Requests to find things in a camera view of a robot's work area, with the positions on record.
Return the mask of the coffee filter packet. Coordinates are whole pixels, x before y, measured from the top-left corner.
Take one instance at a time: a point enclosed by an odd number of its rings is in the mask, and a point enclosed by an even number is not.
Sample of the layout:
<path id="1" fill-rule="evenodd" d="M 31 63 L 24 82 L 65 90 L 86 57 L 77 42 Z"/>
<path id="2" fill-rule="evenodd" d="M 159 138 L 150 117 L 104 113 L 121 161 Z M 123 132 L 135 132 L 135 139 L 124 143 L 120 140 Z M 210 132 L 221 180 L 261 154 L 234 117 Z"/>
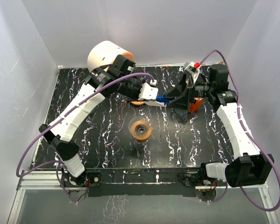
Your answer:
<path id="1" fill-rule="evenodd" d="M 196 111 L 199 110 L 201 104 L 203 103 L 203 98 L 194 98 L 194 102 L 191 103 L 191 105 L 189 106 L 188 111 L 190 113 L 195 113 Z"/>

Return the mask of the white paper coffee filter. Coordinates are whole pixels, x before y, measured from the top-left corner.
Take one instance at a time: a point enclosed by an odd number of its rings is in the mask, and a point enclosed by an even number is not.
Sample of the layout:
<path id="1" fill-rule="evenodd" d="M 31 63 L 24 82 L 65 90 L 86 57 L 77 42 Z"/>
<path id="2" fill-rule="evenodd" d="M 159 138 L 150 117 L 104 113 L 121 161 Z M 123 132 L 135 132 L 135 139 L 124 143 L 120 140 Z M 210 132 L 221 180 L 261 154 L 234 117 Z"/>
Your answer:
<path id="1" fill-rule="evenodd" d="M 144 101 L 144 103 L 149 106 L 165 107 L 165 104 L 163 102 L 158 101 Z"/>

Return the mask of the clear glass dripper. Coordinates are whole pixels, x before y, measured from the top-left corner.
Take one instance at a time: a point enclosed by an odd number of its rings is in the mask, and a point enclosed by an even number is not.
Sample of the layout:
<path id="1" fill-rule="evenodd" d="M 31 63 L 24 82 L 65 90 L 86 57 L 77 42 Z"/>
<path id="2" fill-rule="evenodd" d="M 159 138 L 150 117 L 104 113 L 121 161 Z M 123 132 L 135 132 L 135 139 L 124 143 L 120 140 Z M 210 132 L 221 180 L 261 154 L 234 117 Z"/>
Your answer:
<path id="1" fill-rule="evenodd" d="M 147 139 L 152 133 L 150 123 L 145 117 L 134 117 L 129 122 L 128 129 L 130 134 L 138 140 Z"/>

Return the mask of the glass carafe with brown band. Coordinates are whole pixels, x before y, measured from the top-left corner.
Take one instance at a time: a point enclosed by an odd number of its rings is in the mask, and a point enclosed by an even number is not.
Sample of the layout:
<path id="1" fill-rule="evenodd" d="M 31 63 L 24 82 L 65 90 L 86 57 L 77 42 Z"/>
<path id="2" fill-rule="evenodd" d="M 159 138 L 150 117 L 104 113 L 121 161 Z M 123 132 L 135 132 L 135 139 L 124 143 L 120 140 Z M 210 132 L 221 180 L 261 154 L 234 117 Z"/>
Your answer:
<path id="1" fill-rule="evenodd" d="M 141 142 L 134 140 L 133 147 L 137 152 L 144 152 L 149 148 L 149 140 L 141 141 Z"/>

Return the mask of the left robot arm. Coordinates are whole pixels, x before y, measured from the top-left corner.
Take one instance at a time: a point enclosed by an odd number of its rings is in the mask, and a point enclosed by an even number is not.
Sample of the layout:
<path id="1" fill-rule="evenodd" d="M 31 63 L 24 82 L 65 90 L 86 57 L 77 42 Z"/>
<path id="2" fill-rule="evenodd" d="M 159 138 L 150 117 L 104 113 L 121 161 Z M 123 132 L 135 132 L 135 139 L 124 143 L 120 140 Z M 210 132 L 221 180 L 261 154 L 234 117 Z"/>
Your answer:
<path id="1" fill-rule="evenodd" d="M 137 100 L 143 82 L 133 82 L 131 73 L 135 62 L 124 55 L 116 55 L 110 62 L 102 62 L 89 68 L 89 75 L 70 104 L 53 122 L 41 125 L 40 133 L 60 156 L 70 174 L 71 181 L 83 186 L 87 181 L 87 172 L 73 141 L 73 135 L 91 111 L 115 92 Z"/>

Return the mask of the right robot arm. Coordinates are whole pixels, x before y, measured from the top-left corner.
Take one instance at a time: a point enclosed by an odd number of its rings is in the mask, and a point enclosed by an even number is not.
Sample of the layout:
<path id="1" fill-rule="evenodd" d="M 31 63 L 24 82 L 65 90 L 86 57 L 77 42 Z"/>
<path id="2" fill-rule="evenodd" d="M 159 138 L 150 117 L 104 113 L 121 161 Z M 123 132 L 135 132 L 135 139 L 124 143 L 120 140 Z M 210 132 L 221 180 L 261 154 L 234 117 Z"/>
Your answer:
<path id="1" fill-rule="evenodd" d="M 200 67 L 200 63 L 185 63 L 182 79 L 165 95 L 169 100 L 167 107 L 186 111 L 196 102 L 196 98 L 207 98 L 227 131 L 234 161 L 230 164 L 202 163 L 195 175 L 196 181 L 210 185 L 218 179 L 231 187 L 264 184 L 272 169 L 270 162 L 273 157 L 271 154 L 264 156 L 259 147 L 249 139 L 249 130 L 242 127 L 245 121 L 237 104 L 238 94 L 228 88 L 227 66 L 212 65 L 209 79 L 205 83 L 197 81 Z"/>

